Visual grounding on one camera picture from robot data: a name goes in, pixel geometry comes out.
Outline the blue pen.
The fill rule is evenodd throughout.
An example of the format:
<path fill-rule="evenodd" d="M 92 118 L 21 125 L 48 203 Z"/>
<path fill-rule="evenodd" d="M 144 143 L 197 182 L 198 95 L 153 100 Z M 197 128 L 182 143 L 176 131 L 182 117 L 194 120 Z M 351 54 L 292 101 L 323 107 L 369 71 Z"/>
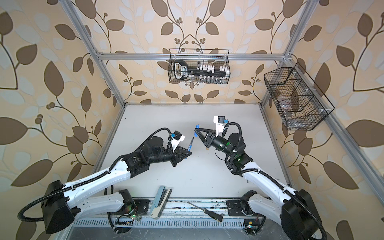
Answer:
<path fill-rule="evenodd" d="M 195 139 L 195 137 L 193 137 L 193 138 L 191 139 L 191 142 L 190 142 L 190 144 L 189 144 L 189 147 L 188 147 L 188 151 L 189 151 L 189 152 L 191 152 L 191 150 L 192 150 L 192 145 L 193 145 L 194 139 Z"/>

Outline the blue pen cap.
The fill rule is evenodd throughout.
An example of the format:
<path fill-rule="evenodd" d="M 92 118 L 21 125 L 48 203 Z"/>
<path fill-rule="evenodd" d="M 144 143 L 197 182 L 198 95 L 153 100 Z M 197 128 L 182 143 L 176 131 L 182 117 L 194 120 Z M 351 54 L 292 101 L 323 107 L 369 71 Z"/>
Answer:
<path fill-rule="evenodd" d="M 198 137 L 197 129 L 199 129 L 199 128 L 200 128 L 200 125 L 196 125 L 195 130 L 194 130 L 194 137 L 195 137 L 195 138 Z"/>

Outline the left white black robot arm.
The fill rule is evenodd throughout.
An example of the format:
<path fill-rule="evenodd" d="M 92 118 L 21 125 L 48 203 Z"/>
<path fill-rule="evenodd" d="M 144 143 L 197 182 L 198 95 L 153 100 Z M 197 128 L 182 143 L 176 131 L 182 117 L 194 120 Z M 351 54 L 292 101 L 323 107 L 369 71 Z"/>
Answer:
<path fill-rule="evenodd" d="M 165 147 L 163 139 L 157 136 L 162 129 L 158 129 L 135 151 L 117 157 L 109 168 L 74 182 L 52 182 L 43 197 L 19 211 L 18 219 L 22 222 L 44 222 L 46 234 L 53 234 L 81 217 L 115 213 L 132 206 L 134 201 L 128 190 L 100 197 L 94 195 L 149 170 L 151 164 L 170 162 L 176 167 L 192 154 L 179 145 L 184 141 L 184 135 L 178 131 L 171 132 L 168 128 L 164 130 L 168 133 Z"/>

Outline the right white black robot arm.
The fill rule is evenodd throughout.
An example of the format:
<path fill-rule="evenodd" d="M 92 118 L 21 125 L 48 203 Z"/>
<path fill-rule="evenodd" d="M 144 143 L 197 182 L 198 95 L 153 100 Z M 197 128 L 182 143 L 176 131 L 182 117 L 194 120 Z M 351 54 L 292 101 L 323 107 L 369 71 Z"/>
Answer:
<path fill-rule="evenodd" d="M 221 130 L 197 126 L 195 135 L 207 148 L 213 147 L 226 155 L 224 162 L 231 174 L 245 178 L 266 194 L 259 197 L 256 192 L 247 192 L 246 209 L 279 224 L 291 240 L 313 240 L 317 231 L 326 240 L 327 232 L 311 195 L 281 183 L 249 157 L 238 123 L 217 124 L 217 127 Z"/>

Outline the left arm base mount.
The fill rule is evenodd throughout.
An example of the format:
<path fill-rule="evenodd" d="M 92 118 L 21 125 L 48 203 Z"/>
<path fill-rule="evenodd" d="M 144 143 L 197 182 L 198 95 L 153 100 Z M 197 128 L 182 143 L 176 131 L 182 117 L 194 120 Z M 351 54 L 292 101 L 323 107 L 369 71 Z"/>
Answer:
<path fill-rule="evenodd" d="M 117 212 L 108 212 L 108 222 L 115 234 L 127 233 L 133 224 L 141 220 L 149 210 L 150 200 L 136 199 L 133 204 L 123 206 Z"/>

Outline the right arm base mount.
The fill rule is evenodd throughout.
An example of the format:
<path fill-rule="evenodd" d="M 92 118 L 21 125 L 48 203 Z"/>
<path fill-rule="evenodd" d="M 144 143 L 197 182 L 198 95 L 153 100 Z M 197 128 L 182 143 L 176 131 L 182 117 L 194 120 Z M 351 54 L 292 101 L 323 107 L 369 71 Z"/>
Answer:
<path fill-rule="evenodd" d="M 243 231 L 249 236 L 256 236 L 266 222 L 266 217 L 251 210 L 248 201 L 258 193 L 250 190 L 239 200 L 228 200 L 226 202 L 228 215 L 230 217 L 252 217 L 251 220 L 245 220 Z"/>

